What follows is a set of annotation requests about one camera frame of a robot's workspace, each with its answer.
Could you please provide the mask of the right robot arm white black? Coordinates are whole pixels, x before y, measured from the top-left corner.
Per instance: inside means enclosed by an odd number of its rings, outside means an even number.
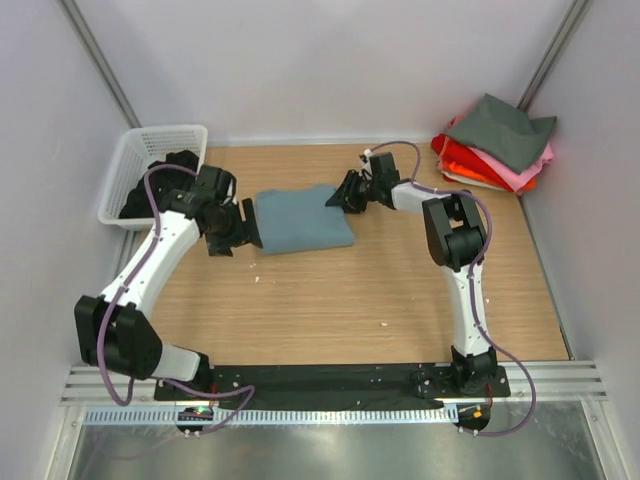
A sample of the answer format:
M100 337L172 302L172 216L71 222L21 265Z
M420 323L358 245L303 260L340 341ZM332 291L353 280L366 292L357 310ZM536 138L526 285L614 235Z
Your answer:
M361 168L346 173L325 205L359 214L371 202L423 216L428 251L444 273L452 306L450 381L459 394L476 394L498 368L482 292L487 233L477 203L467 191L439 191L402 179L390 153L363 154Z

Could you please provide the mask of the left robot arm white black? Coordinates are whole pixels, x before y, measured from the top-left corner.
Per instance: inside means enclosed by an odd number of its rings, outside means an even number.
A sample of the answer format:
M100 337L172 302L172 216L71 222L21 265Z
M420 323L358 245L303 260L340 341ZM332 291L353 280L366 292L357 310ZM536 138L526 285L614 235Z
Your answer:
M149 234L121 273L96 296L81 297L74 318L82 360L135 380L177 381L189 399L212 387L206 355L163 341L151 324L155 303L182 257L200 239L211 256L262 245L253 202L236 197L230 172L203 165L188 190L150 202Z

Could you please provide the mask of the light blue t shirt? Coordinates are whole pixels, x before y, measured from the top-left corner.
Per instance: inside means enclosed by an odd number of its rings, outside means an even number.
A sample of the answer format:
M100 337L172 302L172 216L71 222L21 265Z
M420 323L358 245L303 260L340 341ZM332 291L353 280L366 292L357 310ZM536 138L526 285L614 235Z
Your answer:
M280 255L349 247L355 235L340 207L326 206L330 185L302 190L265 190L255 199L262 253Z

